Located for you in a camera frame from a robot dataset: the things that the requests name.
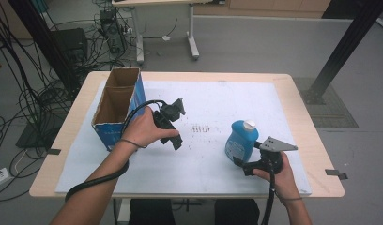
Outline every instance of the black tape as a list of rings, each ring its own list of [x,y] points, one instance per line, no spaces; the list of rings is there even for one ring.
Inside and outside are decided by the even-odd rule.
[[[346,180],[346,179],[347,179],[347,175],[346,175],[346,173],[340,173],[338,170],[329,170],[329,169],[326,169],[326,175],[335,175],[335,176],[338,176],[338,178],[340,178],[340,180]]]
[[[48,150],[48,155],[59,155],[60,154],[60,149],[54,149],[54,148],[51,148]]]

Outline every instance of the wooden table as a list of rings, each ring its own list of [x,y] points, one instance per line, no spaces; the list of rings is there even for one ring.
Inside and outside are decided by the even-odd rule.
[[[136,61],[138,64],[142,65],[145,61],[144,49],[143,49],[143,37],[139,32],[139,23],[138,23],[138,13],[137,7],[139,6],[152,6],[152,5],[175,5],[175,4],[188,4],[189,5],[189,31],[187,32],[187,37],[189,45],[191,47],[191,55],[197,60],[200,56],[197,45],[194,40],[194,5],[197,3],[207,3],[212,0],[124,0],[115,2],[113,1],[113,6],[117,8],[129,8],[132,15],[133,21],[133,30],[136,36]]]
[[[52,148],[61,149],[59,155],[48,155],[30,188],[34,197],[63,197],[55,187],[64,168],[66,156],[80,129],[84,116],[93,101],[98,87],[109,72],[91,72],[76,98]],[[337,176],[326,175],[332,163],[314,124],[308,114],[292,78],[286,74],[260,73],[201,73],[201,72],[142,72],[144,81],[202,81],[273,83],[312,188],[309,197],[342,197],[344,188]]]

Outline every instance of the floor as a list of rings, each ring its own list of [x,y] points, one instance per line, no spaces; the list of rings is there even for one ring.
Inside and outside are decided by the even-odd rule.
[[[65,16],[58,17],[63,8],[61,10],[51,9],[54,19],[63,22]],[[94,14],[89,10],[83,10],[83,13]],[[267,72],[314,78],[348,25],[349,20],[198,16],[194,21],[195,39],[201,55],[197,61],[190,57],[185,38],[172,38],[171,41],[146,39],[146,62],[142,70]],[[32,48],[27,50],[36,55]],[[9,119],[19,110],[17,102],[20,91],[1,53],[0,62],[3,64],[0,71],[0,115]],[[38,86],[38,77],[34,75],[31,65],[24,63],[24,66],[31,84]],[[359,125],[353,128],[317,129],[334,167],[348,176],[342,181],[345,196],[306,199],[305,202],[314,224],[383,224],[382,27],[375,24],[371,28],[331,85]],[[11,124],[0,148],[0,168],[7,167],[20,153],[21,149],[14,143],[25,124],[24,119]],[[24,158],[17,166],[22,169],[30,161]],[[36,170],[40,164],[41,160],[37,161],[32,168],[27,169],[28,172]],[[35,174],[32,174],[14,180],[0,194],[0,200],[27,190],[34,177]],[[28,194],[0,202],[0,224],[47,224],[63,202],[62,199],[36,199]],[[189,212],[186,212],[186,207],[176,211],[177,223],[213,224],[212,201],[199,202],[202,206],[191,206]],[[258,200],[258,204],[264,211],[265,201]],[[101,224],[114,223],[113,209],[109,206]],[[270,223],[287,223],[286,211],[279,202],[274,203]]]

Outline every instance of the hand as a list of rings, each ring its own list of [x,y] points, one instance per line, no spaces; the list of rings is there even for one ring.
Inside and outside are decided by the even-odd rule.
[[[297,199],[300,196],[297,189],[297,185],[295,184],[292,168],[288,161],[288,156],[284,152],[281,152],[281,154],[282,154],[282,160],[283,160],[283,167],[282,167],[282,170],[275,175],[276,191],[280,195],[280,197],[282,197],[283,199]],[[267,181],[270,180],[270,174],[268,172],[258,170],[258,169],[253,169],[253,174]],[[286,206],[287,201],[282,201],[282,199],[280,199],[280,201],[282,202],[283,205]]]
[[[123,139],[147,146],[158,139],[175,137],[179,132],[176,129],[161,129],[156,127],[153,112],[150,107],[145,107],[145,113],[136,117],[122,135]]]

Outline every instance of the blue cardboard box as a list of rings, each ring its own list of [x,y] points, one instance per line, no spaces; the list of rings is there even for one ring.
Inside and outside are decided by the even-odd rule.
[[[127,115],[146,102],[140,69],[137,67],[114,68],[107,79],[100,103],[92,120],[92,127],[98,133],[108,151],[121,138]],[[141,109],[133,116],[143,114]]]

